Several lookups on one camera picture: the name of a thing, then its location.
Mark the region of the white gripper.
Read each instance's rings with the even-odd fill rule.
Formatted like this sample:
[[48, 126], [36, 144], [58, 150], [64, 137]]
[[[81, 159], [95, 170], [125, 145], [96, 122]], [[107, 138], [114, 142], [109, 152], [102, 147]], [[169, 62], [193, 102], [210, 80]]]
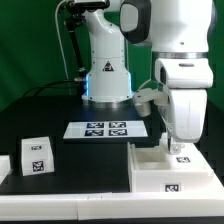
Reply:
[[206, 88], [213, 84], [213, 72], [206, 58], [165, 59], [155, 61], [155, 78], [168, 96], [159, 111], [171, 137], [168, 150], [178, 155], [182, 142], [196, 143], [203, 131], [207, 106]]

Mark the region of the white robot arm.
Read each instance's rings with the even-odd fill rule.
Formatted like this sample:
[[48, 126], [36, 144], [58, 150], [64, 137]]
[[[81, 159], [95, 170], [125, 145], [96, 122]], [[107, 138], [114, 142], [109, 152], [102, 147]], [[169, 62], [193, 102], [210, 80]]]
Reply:
[[[83, 101], [98, 106], [132, 99], [140, 116], [158, 106], [168, 134], [168, 149], [178, 153], [199, 141], [213, 84], [207, 59], [215, 20], [213, 0], [65, 0], [74, 23], [86, 23], [92, 66]], [[152, 50], [151, 80], [157, 88], [131, 91], [124, 43]]]

